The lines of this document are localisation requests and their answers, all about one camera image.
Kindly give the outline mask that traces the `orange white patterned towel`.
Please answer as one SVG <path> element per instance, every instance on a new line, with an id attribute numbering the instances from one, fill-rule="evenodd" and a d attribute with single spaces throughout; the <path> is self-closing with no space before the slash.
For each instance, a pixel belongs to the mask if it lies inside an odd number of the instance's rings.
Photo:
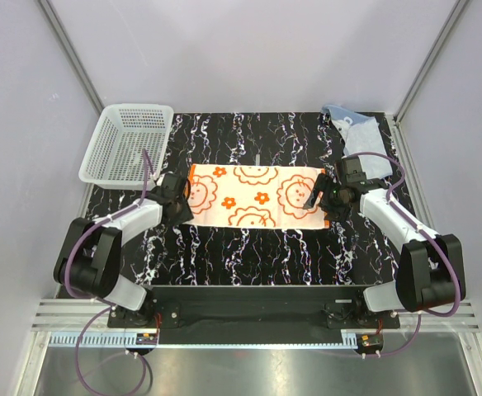
<path id="1" fill-rule="evenodd" d="M 314 205 L 304 207 L 316 177 L 314 167 L 194 164 L 189 173 L 190 224 L 237 229 L 327 229 Z"/>

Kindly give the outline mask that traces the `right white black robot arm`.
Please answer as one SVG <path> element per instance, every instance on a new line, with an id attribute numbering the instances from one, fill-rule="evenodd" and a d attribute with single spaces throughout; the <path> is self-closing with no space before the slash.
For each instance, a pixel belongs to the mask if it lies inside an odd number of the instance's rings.
<path id="1" fill-rule="evenodd" d="M 441 235 L 419 221 L 393 197 L 382 180 L 367 180 L 364 174 L 348 184 L 338 184 L 330 176 L 319 174 L 304 208 L 315 204 L 330 222 L 344 221 L 356 209 L 399 252 L 395 279 L 365 288 L 363 299 L 352 306 L 356 324 L 370 327 L 385 311 L 425 312 L 444 318 L 457 312 L 465 298 L 459 238 Z"/>

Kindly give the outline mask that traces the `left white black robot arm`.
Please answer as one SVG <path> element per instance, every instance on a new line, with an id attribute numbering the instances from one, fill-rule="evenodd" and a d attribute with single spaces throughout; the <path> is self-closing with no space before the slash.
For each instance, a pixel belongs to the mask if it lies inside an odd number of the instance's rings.
<path id="1" fill-rule="evenodd" d="M 131 205 L 100 219 L 76 218 L 69 225 L 54 280 L 74 298 L 97 298 L 126 310 L 126 317 L 144 327 L 154 320 L 153 292 L 121 274 L 123 247 L 147 229 L 177 226 L 193 219 L 191 183 L 166 173 Z"/>

